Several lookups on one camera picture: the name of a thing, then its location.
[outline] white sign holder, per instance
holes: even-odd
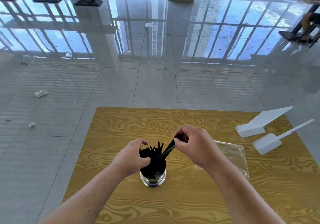
[[[277,148],[278,146],[280,146],[281,143],[281,139],[294,133],[296,130],[310,124],[314,122],[314,119],[309,120],[308,122],[305,122],[289,131],[287,131],[286,133],[281,134],[280,136],[275,136],[273,133],[267,134],[266,136],[260,138],[259,140],[256,140],[252,143],[252,145],[254,146],[254,148],[261,154],[261,155],[265,155],[266,153],[272,151],[273,149]]]
[[[235,127],[235,129],[242,138],[265,133],[266,131],[263,128],[264,126],[274,121],[276,118],[280,117],[292,108],[293,106],[263,111],[249,123],[238,125]]]

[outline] clear plastic bag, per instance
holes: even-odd
[[[232,162],[239,171],[249,180],[249,171],[245,150],[242,145],[215,141],[222,153]]]

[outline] glossy floor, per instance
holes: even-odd
[[[3,223],[35,223],[61,202],[101,106],[263,111],[293,105],[287,113],[293,126],[316,120],[298,133],[320,164],[320,44],[306,52],[306,45],[278,34],[294,27],[309,5],[103,1],[99,8],[74,7],[74,0],[0,3]],[[36,98],[40,90],[49,94]]]

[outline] person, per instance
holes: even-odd
[[[320,13],[307,12],[306,14],[303,15],[302,22],[301,22],[303,33],[308,31],[308,29],[310,28],[311,26],[310,22],[320,24]],[[313,42],[318,36],[320,36],[320,30],[314,36],[310,38],[309,36],[310,36],[310,32],[306,32],[306,34],[300,38],[300,41],[310,42],[310,43]]]
[[[183,134],[185,142],[174,138],[176,148],[213,178],[235,224],[285,223],[222,154],[207,131],[184,125],[174,133],[174,137],[177,134]],[[147,144],[141,138],[131,141],[106,169],[38,224],[94,223],[117,185],[150,164],[150,158],[139,155],[141,145]]]

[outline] metal cup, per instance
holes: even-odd
[[[155,178],[155,179],[149,179],[147,177],[145,177],[142,172],[140,171],[140,178],[143,182],[143,184],[145,186],[148,186],[148,187],[151,187],[151,188],[155,188],[155,187],[158,187],[160,186],[166,179],[166,176],[167,176],[167,162],[165,162],[165,170],[164,170],[164,173],[158,177],[158,178]]]

